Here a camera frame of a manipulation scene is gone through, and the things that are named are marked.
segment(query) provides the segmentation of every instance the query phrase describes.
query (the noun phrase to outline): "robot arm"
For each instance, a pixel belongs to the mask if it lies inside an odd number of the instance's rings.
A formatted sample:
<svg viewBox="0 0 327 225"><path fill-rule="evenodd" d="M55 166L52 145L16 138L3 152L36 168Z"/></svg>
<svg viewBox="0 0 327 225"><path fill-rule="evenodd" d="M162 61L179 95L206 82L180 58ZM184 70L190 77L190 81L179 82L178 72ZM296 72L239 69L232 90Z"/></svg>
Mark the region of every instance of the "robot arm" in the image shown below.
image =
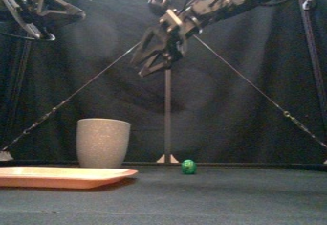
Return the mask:
<svg viewBox="0 0 327 225"><path fill-rule="evenodd" d="M170 68L172 62L186 55L187 39L199 34L207 25L268 1L271 0L196 0L178 11L168 0L150 0L151 9L156 10L152 13L163 13L163 16L159 25L144 34L134 53L132 65L143 66L139 74L144 77Z"/></svg>
<svg viewBox="0 0 327 225"><path fill-rule="evenodd" d="M84 11L63 0L0 0L0 21L15 20L33 40L53 40L48 29L84 16Z"/></svg>

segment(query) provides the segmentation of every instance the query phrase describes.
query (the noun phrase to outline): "small green object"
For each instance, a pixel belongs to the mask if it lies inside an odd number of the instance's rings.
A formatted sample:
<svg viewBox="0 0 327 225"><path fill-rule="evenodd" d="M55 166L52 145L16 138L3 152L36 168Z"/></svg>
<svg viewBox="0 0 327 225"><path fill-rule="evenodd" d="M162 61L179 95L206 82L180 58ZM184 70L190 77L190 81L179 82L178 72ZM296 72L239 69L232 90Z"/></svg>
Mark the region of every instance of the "small green object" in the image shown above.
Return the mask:
<svg viewBox="0 0 327 225"><path fill-rule="evenodd" d="M191 175L196 173L196 163L194 160L184 160L182 163L183 174Z"/></svg>

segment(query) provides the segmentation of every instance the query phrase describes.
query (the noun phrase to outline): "black curtain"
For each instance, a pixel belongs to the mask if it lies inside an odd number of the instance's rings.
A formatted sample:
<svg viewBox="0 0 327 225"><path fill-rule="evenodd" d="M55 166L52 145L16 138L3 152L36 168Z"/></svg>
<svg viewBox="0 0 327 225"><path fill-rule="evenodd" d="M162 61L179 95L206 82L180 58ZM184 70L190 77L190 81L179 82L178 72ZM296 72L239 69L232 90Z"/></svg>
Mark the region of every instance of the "black curtain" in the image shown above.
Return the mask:
<svg viewBox="0 0 327 225"><path fill-rule="evenodd" d="M111 118L132 124L126 161L154 162L164 154L164 72L142 78L130 64L134 52L126 52L159 18L147 0L65 1L85 10L87 18L57 29L55 42L32 43L7 141L116 63L11 147L11 154L21 160L75 160L76 121ZM312 19L326 76L326 0L318 2ZM183 3L172 0L176 8ZM322 163L326 149L283 115L288 111L324 141L298 0L218 22L198 38L220 57L194 37L186 58L172 66L174 156L207 163ZM3 38L1 44L5 68L19 51L8 47L15 41ZM11 79L1 74L4 84Z"/></svg>

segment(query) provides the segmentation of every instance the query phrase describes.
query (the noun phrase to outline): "gray cup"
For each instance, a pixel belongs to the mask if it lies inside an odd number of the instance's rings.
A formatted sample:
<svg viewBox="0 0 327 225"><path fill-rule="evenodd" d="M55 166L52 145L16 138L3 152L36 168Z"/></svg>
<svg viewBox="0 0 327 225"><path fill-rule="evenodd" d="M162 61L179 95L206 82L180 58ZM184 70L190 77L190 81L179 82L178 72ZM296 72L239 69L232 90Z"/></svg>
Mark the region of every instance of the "gray cup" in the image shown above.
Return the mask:
<svg viewBox="0 0 327 225"><path fill-rule="evenodd" d="M128 149L131 124L83 119L76 127L76 156L83 168L120 168Z"/></svg>

